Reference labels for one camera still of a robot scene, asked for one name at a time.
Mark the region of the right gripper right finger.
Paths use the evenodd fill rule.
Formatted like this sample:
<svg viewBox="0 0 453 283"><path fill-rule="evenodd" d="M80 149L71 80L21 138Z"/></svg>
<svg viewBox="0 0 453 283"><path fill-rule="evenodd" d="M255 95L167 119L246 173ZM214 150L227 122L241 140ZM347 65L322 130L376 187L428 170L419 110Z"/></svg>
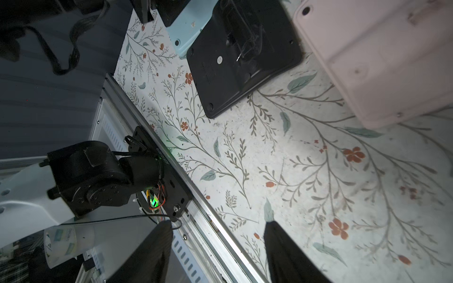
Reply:
<svg viewBox="0 0 453 283"><path fill-rule="evenodd" d="M330 281L276 221L266 223L264 243L272 283Z"/></svg>

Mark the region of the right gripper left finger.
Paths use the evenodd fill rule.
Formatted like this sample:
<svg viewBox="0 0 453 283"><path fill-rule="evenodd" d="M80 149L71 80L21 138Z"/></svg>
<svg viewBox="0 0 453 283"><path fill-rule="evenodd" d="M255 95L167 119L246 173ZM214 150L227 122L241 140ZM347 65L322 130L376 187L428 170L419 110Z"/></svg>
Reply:
<svg viewBox="0 0 453 283"><path fill-rule="evenodd" d="M160 222L107 282L163 283L168 271L172 239L171 221Z"/></svg>

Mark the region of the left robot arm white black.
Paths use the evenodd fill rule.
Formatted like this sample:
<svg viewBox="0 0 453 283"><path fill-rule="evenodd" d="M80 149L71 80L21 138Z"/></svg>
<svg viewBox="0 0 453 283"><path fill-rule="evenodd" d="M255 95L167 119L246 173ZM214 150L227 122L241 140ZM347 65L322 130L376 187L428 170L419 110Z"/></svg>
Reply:
<svg viewBox="0 0 453 283"><path fill-rule="evenodd" d="M101 206L126 205L132 194L155 187L164 172L151 153L113 152L100 141L50 152L1 180L1 246Z"/></svg>

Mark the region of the pink calculator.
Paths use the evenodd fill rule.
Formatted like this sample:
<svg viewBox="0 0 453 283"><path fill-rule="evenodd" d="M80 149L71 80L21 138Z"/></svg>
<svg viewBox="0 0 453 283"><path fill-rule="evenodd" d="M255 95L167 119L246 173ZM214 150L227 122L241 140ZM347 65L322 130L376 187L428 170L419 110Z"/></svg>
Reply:
<svg viewBox="0 0 453 283"><path fill-rule="evenodd" d="M293 21L365 128L453 102L451 1L303 1Z"/></svg>

